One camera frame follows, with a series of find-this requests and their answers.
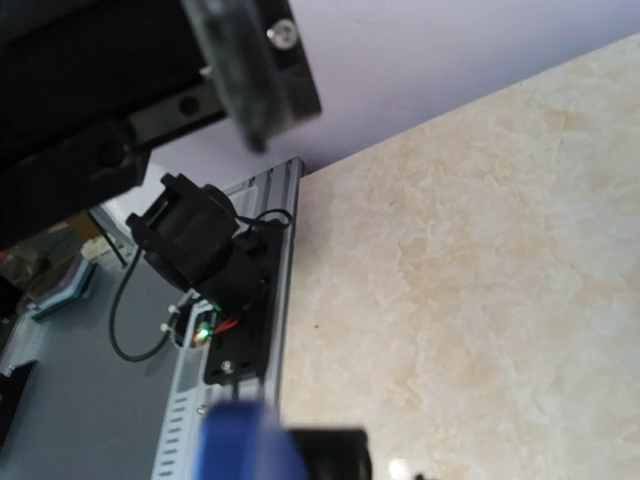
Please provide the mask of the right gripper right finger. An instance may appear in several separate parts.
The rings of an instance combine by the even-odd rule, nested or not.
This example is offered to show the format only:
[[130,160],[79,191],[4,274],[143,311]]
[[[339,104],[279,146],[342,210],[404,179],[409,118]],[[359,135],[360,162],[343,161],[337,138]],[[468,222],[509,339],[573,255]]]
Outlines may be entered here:
[[183,1],[217,95],[246,147],[318,117],[319,93],[288,1]]

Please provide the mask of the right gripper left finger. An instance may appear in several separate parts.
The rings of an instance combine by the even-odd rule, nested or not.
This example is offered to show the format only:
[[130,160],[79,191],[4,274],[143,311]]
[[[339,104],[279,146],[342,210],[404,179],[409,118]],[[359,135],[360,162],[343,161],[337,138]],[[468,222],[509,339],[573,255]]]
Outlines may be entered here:
[[1,173],[1,248],[142,184],[150,151],[123,121],[101,121]]

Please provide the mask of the black phone blue edge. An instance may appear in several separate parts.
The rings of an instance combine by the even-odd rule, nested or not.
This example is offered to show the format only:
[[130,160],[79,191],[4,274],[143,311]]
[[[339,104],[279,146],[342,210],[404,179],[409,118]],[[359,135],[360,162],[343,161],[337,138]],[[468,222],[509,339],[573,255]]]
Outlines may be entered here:
[[297,480],[309,474],[292,434],[261,401],[222,401],[206,414],[195,479]]

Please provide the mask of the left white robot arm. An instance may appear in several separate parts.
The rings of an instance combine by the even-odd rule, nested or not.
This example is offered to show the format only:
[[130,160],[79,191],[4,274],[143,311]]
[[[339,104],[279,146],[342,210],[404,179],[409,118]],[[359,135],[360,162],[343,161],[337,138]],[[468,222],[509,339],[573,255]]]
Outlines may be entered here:
[[193,290],[224,314],[251,308],[267,295],[270,274],[240,243],[239,215],[212,185],[166,174],[163,192],[126,224],[146,262],[173,286]]

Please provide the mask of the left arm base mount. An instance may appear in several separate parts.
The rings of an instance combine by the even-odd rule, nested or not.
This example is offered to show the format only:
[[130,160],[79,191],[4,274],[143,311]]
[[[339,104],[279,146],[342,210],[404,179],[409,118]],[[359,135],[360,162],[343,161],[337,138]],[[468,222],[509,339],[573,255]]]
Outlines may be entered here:
[[264,381],[280,362],[294,226],[272,220],[237,235],[226,263],[203,284],[213,307],[213,336],[203,382]]

